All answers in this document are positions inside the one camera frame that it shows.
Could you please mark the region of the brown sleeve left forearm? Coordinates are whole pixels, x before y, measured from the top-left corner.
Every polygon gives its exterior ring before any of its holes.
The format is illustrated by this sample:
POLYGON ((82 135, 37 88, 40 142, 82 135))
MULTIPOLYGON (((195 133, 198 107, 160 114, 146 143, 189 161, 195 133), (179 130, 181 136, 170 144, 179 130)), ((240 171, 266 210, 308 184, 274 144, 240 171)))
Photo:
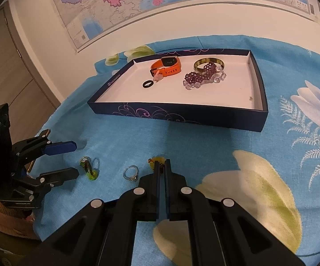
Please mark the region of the brown sleeve left forearm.
POLYGON ((8 209, 0 203, 0 232, 19 238, 39 240, 34 232, 34 219, 23 217, 17 210, 8 209))

